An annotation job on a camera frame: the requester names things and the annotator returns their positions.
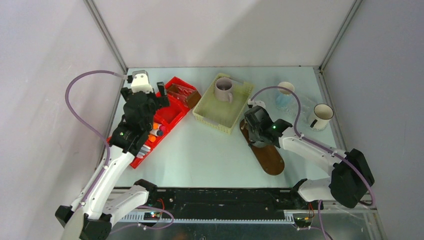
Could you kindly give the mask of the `clear textured acrylic tray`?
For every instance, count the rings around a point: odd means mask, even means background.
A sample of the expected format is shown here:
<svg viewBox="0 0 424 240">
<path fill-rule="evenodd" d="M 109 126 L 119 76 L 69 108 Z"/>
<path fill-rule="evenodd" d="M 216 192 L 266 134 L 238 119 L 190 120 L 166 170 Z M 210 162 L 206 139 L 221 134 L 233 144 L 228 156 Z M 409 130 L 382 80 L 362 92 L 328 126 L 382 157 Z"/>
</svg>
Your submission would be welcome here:
<svg viewBox="0 0 424 240">
<path fill-rule="evenodd" d="M 291 96 L 292 99 L 290 103 L 285 108 L 278 108 L 283 112 L 284 116 L 290 116 L 292 120 L 296 119 L 298 114 L 298 102 L 294 96 Z M 300 102 L 300 116 L 298 120 L 298 125 L 302 127 L 308 127 L 308 117 L 310 116 L 313 108 L 317 105 L 317 102 L 306 97 L 305 95 L 299 94 L 298 99 Z"/>
</svg>

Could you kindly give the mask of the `light blue mug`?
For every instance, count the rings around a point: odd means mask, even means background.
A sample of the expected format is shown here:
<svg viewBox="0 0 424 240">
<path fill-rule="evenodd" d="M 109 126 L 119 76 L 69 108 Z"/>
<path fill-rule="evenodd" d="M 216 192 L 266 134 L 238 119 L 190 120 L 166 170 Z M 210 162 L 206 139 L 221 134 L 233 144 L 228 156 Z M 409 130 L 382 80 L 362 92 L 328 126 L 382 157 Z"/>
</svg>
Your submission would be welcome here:
<svg viewBox="0 0 424 240">
<path fill-rule="evenodd" d="M 283 87 L 282 88 L 278 88 L 277 89 L 277 95 L 275 98 L 275 105 L 277 108 L 285 108 L 290 101 L 292 100 L 292 92 L 295 91 L 295 86 L 287 81 L 284 82 L 280 82 L 278 84 L 279 87 Z"/>
</svg>

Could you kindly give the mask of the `cream plastic basket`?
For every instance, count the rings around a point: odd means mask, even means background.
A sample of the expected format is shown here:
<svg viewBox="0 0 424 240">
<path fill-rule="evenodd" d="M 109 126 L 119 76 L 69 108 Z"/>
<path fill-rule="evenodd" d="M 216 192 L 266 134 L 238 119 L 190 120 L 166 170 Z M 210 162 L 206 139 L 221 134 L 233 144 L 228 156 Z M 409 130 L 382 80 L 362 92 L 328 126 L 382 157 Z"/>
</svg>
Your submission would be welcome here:
<svg viewBox="0 0 424 240">
<path fill-rule="evenodd" d="M 231 103 L 220 101 L 215 97 L 215 85 L 222 78 L 229 79 L 233 85 Z M 218 73 L 194 107 L 193 115 L 197 121 L 230 135 L 247 106 L 254 87 L 250 82 L 236 81 L 230 75 Z"/>
</svg>

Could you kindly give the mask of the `pink white mug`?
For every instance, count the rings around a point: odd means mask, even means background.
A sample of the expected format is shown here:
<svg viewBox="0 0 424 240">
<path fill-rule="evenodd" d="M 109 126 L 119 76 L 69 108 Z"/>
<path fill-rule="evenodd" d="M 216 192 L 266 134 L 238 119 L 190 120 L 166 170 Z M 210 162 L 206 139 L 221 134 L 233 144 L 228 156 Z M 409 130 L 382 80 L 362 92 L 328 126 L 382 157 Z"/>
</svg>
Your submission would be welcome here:
<svg viewBox="0 0 424 240">
<path fill-rule="evenodd" d="M 214 97 L 220 102 L 233 102 L 233 82 L 228 77 L 220 77 L 214 84 Z"/>
</svg>

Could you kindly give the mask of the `white mug black handle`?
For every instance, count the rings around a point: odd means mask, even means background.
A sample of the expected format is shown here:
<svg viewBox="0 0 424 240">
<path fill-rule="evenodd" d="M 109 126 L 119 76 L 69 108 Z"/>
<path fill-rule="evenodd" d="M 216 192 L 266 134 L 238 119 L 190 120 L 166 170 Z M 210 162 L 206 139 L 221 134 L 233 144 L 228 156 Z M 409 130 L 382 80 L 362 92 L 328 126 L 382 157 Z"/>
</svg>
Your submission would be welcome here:
<svg viewBox="0 0 424 240">
<path fill-rule="evenodd" d="M 324 103 L 317 104 L 308 117 L 308 127 L 314 131 L 322 131 L 327 127 L 334 114 L 331 106 Z"/>
</svg>

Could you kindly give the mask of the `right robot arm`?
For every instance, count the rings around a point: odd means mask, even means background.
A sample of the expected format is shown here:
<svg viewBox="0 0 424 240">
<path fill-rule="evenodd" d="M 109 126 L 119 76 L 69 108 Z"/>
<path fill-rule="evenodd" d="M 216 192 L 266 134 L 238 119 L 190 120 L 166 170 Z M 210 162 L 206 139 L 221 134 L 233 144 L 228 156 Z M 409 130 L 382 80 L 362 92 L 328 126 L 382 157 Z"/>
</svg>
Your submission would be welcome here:
<svg viewBox="0 0 424 240">
<path fill-rule="evenodd" d="M 272 121 L 262 106 L 250 105 L 244 113 L 251 147 L 272 146 L 295 153 L 311 161 L 327 174 L 322 179 L 301 179 L 291 189 L 291 204 L 304 209 L 314 201 L 336 201 L 353 209 L 374 183 L 374 177 L 364 154 L 357 150 L 344 151 L 302 136 L 294 126 L 283 120 Z"/>
</svg>

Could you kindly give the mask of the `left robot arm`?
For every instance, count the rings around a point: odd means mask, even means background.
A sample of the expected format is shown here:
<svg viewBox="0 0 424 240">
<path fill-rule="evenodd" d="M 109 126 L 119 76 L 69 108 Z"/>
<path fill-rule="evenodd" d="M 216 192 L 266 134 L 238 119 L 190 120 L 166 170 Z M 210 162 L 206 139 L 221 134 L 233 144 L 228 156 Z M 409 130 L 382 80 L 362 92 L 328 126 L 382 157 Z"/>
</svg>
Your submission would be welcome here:
<svg viewBox="0 0 424 240">
<path fill-rule="evenodd" d="M 157 88 L 155 93 L 149 83 L 132 82 L 129 88 L 121 89 L 123 115 L 110 139 L 104 140 L 105 158 L 76 199 L 56 210 L 55 217 L 63 226 L 61 239 L 105 240 L 133 209 L 156 206 L 158 194 L 139 183 L 112 201 L 108 197 L 148 140 L 157 111 L 170 105 L 165 84 L 158 82 Z"/>
</svg>

